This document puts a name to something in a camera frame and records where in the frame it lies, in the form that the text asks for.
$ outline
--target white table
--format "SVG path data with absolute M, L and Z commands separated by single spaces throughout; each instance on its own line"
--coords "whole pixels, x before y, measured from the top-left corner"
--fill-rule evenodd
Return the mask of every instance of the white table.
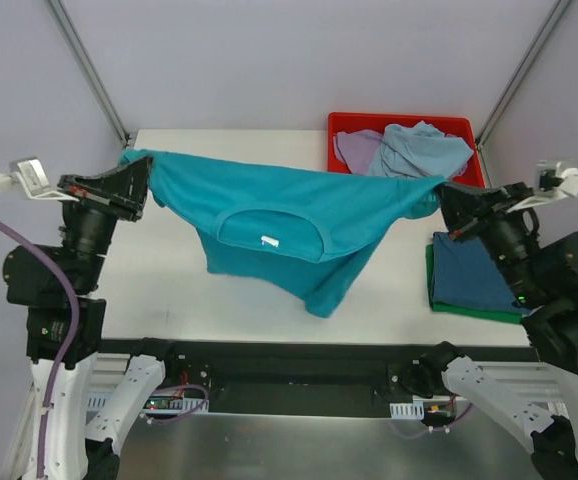
M 324 170 L 326 132 L 141 130 L 135 148 Z M 318 318 L 257 279 L 210 275 L 195 230 L 153 199 L 137 224 L 119 222 L 98 297 L 103 336 L 137 339 L 526 346 L 515 325 L 432 313 L 424 247 L 440 212 L 398 220 L 334 314 Z

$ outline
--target purple cloth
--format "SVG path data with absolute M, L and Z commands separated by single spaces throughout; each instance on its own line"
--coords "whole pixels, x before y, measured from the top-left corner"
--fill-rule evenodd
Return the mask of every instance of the purple cloth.
M 381 141 L 382 133 L 373 130 L 339 132 L 333 139 L 336 158 L 346 163 L 351 173 L 365 175 Z

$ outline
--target gray wall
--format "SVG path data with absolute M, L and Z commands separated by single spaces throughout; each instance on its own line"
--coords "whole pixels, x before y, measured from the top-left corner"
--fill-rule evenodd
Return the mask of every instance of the gray wall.
M 578 2 L 574 4 L 486 144 L 492 183 L 534 182 L 545 157 L 578 166 Z M 538 209 L 543 241 L 578 230 L 578 199 Z
M 554 0 L 65 0 L 129 129 L 319 129 L 331 111 L 479 130 Z
M 0 0 L 0 171 L 37 155 L 53 181 L 95 173 L 119 153 L 43 2 Z M 0 196 L 0 218 L 34 242 L 58 242 L 58 204 Z M 14 244 L 0 234 L 2 260 Z M 5 302 L 0 277 L 0 478 L 30 386 L 25 310 Z

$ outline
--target folded clothing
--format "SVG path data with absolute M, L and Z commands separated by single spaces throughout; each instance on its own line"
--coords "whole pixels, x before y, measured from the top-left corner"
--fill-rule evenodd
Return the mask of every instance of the folded clothing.
M 358 175 L 367 173 L 382 141 L 382 133 L 373 130 L 338 132 L 333 139 L 336 158 L 347 164 L 349 171 Z
M 433 300 L 433 276 L 434 258 L 433 245 L 427 245 L 425 250 L 425 261 L 427 264 L 427 294 L 429 307 L 433 312 L 452 313 L 454 315 L 464 315 L 466 317 L 482 318 L 485 320 L 495 320 L 497 322 L 513 323 L 519 325 L 522 320 L 521 313 L 498 312 L 496 310 L 477 310 L 475 308 L 457 307 L 443 302 Z
M 448 136 L 424 121 L 408 128 L 385 128 L 367 175 L 419 178 L 440 175 L 453 178 L 465 167 L 473 150 L 460 137 Z
M 150 150 L 156 202 L 193 225 L 207 269 L 271 282 L 327 317 L 399 217 L 438 207 L 442 177 L 371 178 Z
M 447 305 L 527 313 L 515 298 L 480 239 L 454 242 L 446 233 L 433 234 L 433 301 Z

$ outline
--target white panel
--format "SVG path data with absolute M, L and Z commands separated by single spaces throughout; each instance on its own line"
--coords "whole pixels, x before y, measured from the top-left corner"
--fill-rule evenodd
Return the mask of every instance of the white panel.
M 128 128 L 324 128 L 331 111 L 480 129 L 553 0 L 67 0 Z
M 56 181 L 95 173 L 119 151 L 43 2 L 0 0 L 0 171 L 37 155 Z M 34 242 L 59 242 L 60 206 L 0 196 L 0 218 Z M 5 301 L 2 261 L 14 244 L 0 234 L 0 478 L 25 404 L 26 311 Z
M 137 148 L 257 164 L 322 169 L 326 133 L 141 130 Z M 399 219 L 330 318 L 253 278 L 210 275 L 198 235 L 150 197 L 137 224 L 118 225 L 96 292 L 108 301 L 103 334 L 178 340 L 526 346 L 522 327 L 432 313 L 425 245 L 444 230 L 440 212 Z
M 578 2 L 547 46 L 487 142 L 494 184 L 533 184 L 541 158 L 571 156 L 578 166 Z M 578 199 L 537 210 L 543 240 L 578 230 Z

